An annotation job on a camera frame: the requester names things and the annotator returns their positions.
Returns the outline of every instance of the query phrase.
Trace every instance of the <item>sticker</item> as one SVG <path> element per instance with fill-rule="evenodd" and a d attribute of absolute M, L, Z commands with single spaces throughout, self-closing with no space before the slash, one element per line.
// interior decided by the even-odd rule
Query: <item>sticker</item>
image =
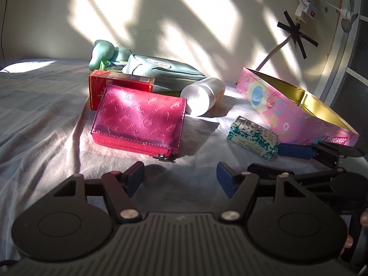
<path fill-rule="evenodd" d="M 157 60 L 157 59 L 152 59 L 152 58 L 147 58 L 146 59 L 148 62 L 152 63 L 152 64 L 155 64 L 157 66 L 160 66 L 160 67 L 163 67 L 163 68 L 170 68 L 171 65 L 166 63 L 166 62 L 163 62 L 161 60 Z"/>
<path fill-rule="evenodd" d="M 258 144 L 238 134 L 235 134 L 231 140 L 261 157 L 266 153 L 266 150 L 263 147 L 260 147 Z"/>
<path fill-rule="evenodd" d="M 146 83 L 148 83 L 148 82 L 150 81 L 150 78 L 141 77 L 139 80 L 140 80 L 141 82 L 146 82 Z"/>

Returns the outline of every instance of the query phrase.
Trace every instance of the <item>white bed sheet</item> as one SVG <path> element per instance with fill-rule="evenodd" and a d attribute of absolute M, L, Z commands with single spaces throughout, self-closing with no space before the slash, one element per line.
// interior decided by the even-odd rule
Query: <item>white bed sheet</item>
<path fill-rule="evenodd" d="M 0 72 L 0 260 L 19 258 L 11 239 L 14 218 L 73 173 L 98 178 L 143 161 L 145 180 L 132 198 L 141 212 L 219 213 L 228 201 L 216 180 L 219 161 L 239 171 L 254 162 L 295 173 L 323 169 L 315 161 L 269 162 L 228 141 L 238 115 L 264 124 L 230 84 L 205 117 L 185 117 L 175 163 L 99 146 L 89 134 L 88 74 L 85 61 L 50 59 L 24 60 Z M 102 206 L 101 199 L 91 202 Z"/>

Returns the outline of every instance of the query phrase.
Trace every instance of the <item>green packet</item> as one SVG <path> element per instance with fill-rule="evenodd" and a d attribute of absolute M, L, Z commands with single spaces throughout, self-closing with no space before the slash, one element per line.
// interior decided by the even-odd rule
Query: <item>green packet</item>
<path fill-rule="evenodd" d="M 107 61 L 103 60 L 100 64 L 100 71 L 122 72 L 124 66 L 128 64 L 127 61 Z"/>
<path fill-rule="evenodd" d="M 233 122 L 227 138 L 267 160 L 273 159 L 280 143 L 275 133 L 242 116 Z"/>

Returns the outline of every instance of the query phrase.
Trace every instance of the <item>zipper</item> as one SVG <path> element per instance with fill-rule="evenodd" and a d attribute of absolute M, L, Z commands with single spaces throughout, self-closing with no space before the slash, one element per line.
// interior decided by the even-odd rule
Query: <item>zipper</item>
<path fill-rule="evenodd" d="M 125 150 L 127 152 L 135 152 L 135 153 L 142 153 L 144 155 L 150 155 L 153 158 L 156 158 L 158 160 L 167 160 L 170 155 L 172 154 L 170 149 L 167 148 L 161 148 L 161 147 L 153 147 L 150 145 L 142 145 L 141 143 L 135 143 L 135 142 L 131 142 L 129 140 L 125 140 L 125 139 L 119 139 L 119 141 L 122 141 L 122 143 L 124 142 L 124 146 L 122 144 L 109 144 L 107 143 L 105 140 L 99 140 L 99 137 L 102 137 L 101 139 L 105 139 L 106 137 L 104 135 L 98 135 L 98 134 L 93 134 L 92 138 L 93 140 L 97 143 L 100 144 L 102 146 L 106 146 L 109 148 L 114 148 L 114 149 L 120 149 L 120 150 Z"/>

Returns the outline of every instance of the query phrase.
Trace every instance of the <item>white wall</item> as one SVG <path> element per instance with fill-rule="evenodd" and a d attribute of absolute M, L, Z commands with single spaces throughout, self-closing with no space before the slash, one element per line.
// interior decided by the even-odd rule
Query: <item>white wall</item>
<path fill-rule="evenodd" d="M 340 0 L 328 0 L 338 5 Z M 9 0 L 4 50 L 8 63 L 29 57 L 88 59 L 105 39 L 133 52 L 179 60 L 209 76 L 236 82 L 242 67 L 255 68 L 286 34 L 283 12 L 297 0 Z M 301 32 L 308 58 L 288 44 L 265 73 L 313 92 L 331 49 L 338 15 L 318 6 L 319 19 Z"/>

